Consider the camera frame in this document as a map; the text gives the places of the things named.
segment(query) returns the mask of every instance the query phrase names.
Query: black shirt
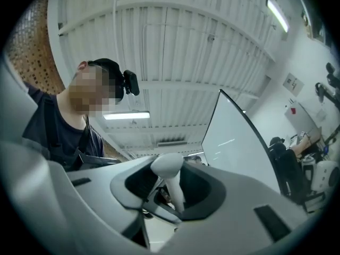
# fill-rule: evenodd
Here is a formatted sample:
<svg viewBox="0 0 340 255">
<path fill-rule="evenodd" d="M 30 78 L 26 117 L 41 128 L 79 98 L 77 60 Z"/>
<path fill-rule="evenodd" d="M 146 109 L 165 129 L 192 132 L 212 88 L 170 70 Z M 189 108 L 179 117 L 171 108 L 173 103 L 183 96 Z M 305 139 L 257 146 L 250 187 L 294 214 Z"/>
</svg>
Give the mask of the black shirt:
<svg viewBox="0 0 340 255">
<path fill-rule="evenodd" d="M 44 101 L 43 96 L 47 93 L 33 87 L 31 84 L 26 83 L 29 95 L 37 103 L 38 108 L 34 113 L 31 121 L 26 127 L 23 134 L 23 143 L 33 149 L 41 152 L 47 159 L 49 159 L 49 152 L 47 150 L 47 137 L 45 131 L 45 118 L 44 118 Z M 75 129 L 66 123 L 60 110 L 58 108 L 57 98 L 55 95 L 49 95 L 55 107 L 55 122 L 59 142 L 63 145 L 63 151 L 66 155 L 73 155 L 75 152 L 80 137 L 83 133 L 82 130 Z M 85 154 L 95 157 L 104 156 L 104 146 L 101 136 L 91 127 L 91 133 Z"/>
</svg>

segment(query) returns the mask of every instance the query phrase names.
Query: brown brick wall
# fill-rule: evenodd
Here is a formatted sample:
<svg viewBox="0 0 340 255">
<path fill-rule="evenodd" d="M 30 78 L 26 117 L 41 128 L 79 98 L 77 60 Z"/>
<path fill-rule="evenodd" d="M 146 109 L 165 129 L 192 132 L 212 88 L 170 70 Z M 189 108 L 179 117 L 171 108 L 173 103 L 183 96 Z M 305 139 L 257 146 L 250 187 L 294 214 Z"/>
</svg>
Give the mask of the brown brick wall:
<svg viewBox="0 0 340 255">
<path fill-rule="evenodd" d="M 47 31 L 48 0 L 34 0 L 16 24 L 5 47 L 21 78 L 35 87 L 58 94 L 64 85 L 54 63 Z M 126 161 L 109 143 L 105 155 Z"/>
</svg>

